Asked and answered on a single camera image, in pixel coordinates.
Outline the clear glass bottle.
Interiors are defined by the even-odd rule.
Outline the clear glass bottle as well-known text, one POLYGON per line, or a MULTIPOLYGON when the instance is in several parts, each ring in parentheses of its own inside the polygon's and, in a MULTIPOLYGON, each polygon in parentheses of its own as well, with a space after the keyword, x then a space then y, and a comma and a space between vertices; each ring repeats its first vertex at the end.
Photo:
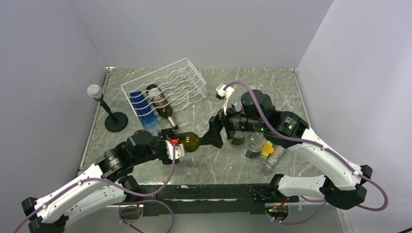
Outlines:
POLYGON ((235 148, 241 147, 244 143, 244 140, 247 134, 248 132, 236 131, 233 137, 230 139, 229 145, 235 148))

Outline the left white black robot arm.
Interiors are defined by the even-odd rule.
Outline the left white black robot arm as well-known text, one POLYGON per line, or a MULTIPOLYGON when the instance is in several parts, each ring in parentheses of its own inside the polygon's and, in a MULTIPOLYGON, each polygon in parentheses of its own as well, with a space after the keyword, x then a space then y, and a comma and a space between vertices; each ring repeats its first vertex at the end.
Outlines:
POLYGON ((171 129, 157 136, 138 130, 63 187, 42 198, 25 199, 23 223, 28 223, 32 233, 62 233, 70 224, 106 206, 132 204, 154 196, 171 177, 156 190, 144 192, 131 175, 134 167, 158 159, 174 169, 178 159, 185 156, 185 148, 171 129))

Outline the dark green wine bottle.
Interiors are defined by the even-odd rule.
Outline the dark green wine bottle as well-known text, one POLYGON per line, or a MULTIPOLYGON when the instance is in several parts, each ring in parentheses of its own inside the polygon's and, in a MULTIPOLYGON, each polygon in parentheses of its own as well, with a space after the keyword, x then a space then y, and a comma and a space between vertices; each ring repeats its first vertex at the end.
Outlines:
POLYGON ((175 137, 183 144, 186 152, 195 152, 198 148, 205 144, 201 137, 193 132, 176 133, 175 137))

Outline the labelled dark wine bottle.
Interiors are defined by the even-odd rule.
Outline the labelled dark wine bottle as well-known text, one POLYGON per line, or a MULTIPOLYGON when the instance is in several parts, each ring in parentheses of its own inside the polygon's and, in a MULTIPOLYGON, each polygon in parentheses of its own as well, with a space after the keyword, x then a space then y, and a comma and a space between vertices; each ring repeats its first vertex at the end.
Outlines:
POLYGON ((154 106, 155 110, 159 116, 163 119, 166 119, 171 125, 174 131, 179 129, 178 124, 176 123, 173 117, 173 109, 170 106, 170 102, 167 100, 163 90, 158 87, 156 84, 150 84, 146 87, 147 95, 154 106))

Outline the blue glass bottle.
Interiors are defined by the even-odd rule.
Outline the blue glass bottle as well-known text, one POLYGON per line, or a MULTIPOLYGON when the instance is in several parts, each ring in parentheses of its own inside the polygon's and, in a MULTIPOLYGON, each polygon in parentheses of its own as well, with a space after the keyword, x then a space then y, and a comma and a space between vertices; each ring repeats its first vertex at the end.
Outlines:
POLYGON ((131 92, 129 100, 143 128, 153 135, 157 135, 160 131, 160 125, 144 94, 141 91, 131 92))

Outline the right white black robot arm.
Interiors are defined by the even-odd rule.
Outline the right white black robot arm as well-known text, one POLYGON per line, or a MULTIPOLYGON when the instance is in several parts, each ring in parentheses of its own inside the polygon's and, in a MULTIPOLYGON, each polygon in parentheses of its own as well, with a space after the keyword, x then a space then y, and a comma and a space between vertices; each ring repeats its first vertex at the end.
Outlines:
POLYGON ((362 206, 367 194, 364 183, 371 178, 371 167, 353 164, 339 155, 297 114, 276 110, 267 94, 248 91, 240 101, 240 111, 231 107, 210 118, 209 129, 202 137, 207 145, 223 146, 221 130, 229 138, 236 132, 261 133, 272 143, 300 154, 322 172, 315 177, 274 175, 267 187, 271 200, 306 196, 321 198, 343 210, 362 206))

